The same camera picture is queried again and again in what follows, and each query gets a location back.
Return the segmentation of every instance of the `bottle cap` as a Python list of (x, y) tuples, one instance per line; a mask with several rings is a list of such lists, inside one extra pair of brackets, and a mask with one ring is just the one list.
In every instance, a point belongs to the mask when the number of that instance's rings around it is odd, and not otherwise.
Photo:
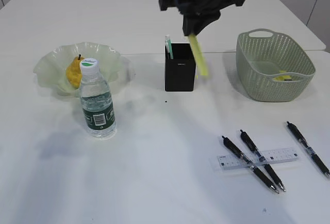
[(93, 75), (100, 71), (98, 60), (94, 58), (86, 58), (80, 62), (80, 70), (82, 75)]

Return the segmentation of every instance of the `bottle label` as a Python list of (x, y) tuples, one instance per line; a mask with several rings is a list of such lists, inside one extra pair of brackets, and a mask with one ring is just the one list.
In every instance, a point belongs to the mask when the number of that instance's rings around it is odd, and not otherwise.
[(113, 103), (102, 111), (90, 112), (83, 109), (87, 126), (93, 130), (104, 130), (114, 123)]

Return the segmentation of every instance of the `clear plastic ruler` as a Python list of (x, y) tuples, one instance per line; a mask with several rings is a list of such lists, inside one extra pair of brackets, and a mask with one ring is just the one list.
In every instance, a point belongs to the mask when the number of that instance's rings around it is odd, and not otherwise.
[[(264, 164), (276, 164), (283, 162), (296, 161), (299, 159), (294, 148), (282, 148), (268, 151), (260, 151), (260, 153), (266, 158), (262, 163), (259, 161), (259, 158), (254, 153), (245, 153), (245, 155), (252, 161), (256, 166), (261, 166)], [(240, 160), (234, 154), (228, 155), (219, 155), (217, 156), (220, 167), (224, 170), (232, 170), (243, 167), (248, 167), (246, 163)]]

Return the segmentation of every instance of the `plastic bottle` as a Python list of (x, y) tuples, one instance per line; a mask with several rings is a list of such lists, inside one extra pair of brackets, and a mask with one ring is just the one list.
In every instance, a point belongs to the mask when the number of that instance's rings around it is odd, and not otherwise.
[(87, 131), (97, 138), (110, 138), (117, 128), (109, 84), (101, 75), (98, 61), (94, 58), (82, 60), (80, 70), (79, 96)]

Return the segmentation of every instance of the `yellow pear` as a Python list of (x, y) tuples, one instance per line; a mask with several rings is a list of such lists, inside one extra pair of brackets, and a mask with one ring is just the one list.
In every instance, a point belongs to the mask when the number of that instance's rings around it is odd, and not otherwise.
[(65, 74), (67, 75), (68, 81), (70, 84), (75, 87), (79, 88), (80, 81), (81, 81), (81, 71), (80, 71), (80, 61), (84, 58), (79, 55), (74, 57), (73, 62), (67, 67)]

